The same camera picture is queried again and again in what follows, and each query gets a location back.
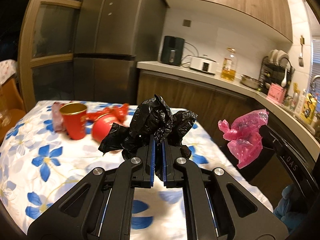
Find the refrigerator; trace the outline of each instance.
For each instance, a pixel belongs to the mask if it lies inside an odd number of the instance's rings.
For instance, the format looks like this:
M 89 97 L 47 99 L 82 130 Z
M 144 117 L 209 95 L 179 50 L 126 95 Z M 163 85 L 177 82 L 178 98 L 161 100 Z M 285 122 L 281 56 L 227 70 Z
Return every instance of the refrigerator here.
M 138 61 L 156 61 L 164 0 L 83 0 L 75 35 L 76 100 L 136 104 Z

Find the metal bolt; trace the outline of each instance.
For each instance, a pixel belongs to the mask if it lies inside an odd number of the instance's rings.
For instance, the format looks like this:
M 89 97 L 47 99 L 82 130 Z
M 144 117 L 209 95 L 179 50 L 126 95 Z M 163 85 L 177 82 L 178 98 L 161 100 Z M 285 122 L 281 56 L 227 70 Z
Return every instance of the metal bolt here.
M 100 175 L 102 173 L 102 169 L 101 168 L 95 168 L 94 170 L 93 170 L 93 174 L 94 175 Z
M 141 159 L 139 157 L 133 157 L 131 159 L 131 163 L 133 163 L 133 164 L 138 164 L 140 162 L 141 162 Z
M 185 158 L 183 158 L 183 157 L 179 157 L 177 159 L 177 163 L 179 163 L 179 164 L 185 164 L 186 162 L 187 162 L 187 160 Z
M 218 176 L 221 176 L 221 175 L 224 174 L 224 170 L 221 169 L 221 168 L 216 168 L 216 169 L 214 170 L 214 173 L 217 174 Z

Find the pink box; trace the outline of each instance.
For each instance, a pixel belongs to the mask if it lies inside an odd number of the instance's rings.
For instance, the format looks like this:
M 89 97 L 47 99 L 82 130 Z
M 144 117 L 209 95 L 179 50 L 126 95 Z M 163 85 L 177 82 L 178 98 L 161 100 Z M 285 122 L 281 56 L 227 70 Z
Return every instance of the pink box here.
M 283 102 L 286 91 L 286 89 L 282 88 L 278 84 L 272 83 L 268 91 L 267 99 L 281 104 Z

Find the countertop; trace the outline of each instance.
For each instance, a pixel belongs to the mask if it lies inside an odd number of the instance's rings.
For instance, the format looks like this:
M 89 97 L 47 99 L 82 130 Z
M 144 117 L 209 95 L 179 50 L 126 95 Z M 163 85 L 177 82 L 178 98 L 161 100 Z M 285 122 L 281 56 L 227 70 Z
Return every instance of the countertop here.
M 270 112 L 277 116 L 291 131 L 293 131 L 293 133 L 306 147 L 308 152 L 310 152 L 314 160 L 318 159 L 320 153 L 320 144 L 306 130 L 306 128 L 304 128 L 296 119 L 294 119 L 278 105 L 267 100 L 267 96 L 265 94 L 240 84 L 238 80 L 232 82 L 221 78 L 219 75 L 212 76 L 182 66 L 171 66 L 156 61 L 138 62 L 137 68 L 207 83 L 256 99 L 260 104 L 265 106 Z

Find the black plastic bag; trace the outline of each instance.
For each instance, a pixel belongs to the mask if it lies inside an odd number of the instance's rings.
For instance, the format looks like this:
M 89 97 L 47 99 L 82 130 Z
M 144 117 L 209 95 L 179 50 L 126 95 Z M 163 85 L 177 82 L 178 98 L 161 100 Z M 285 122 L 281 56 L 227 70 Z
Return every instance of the black plastic bag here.
M 123 150 L 125 160 L 135 157 L 140 147 L 149 144 L 150 135 L 158 144 L 168 138 L 168 143 L 179 147 L 185 158 L 191 151 L 182 145 L 182 138 L 192 128 L 197 115 L 191 111 L 178 111 L 172 116 L 161 96 L 142 102 L 135 111 L 130 127 L 113 123 L 109 134 L 102 140 L 99 150 L 103 153 Z

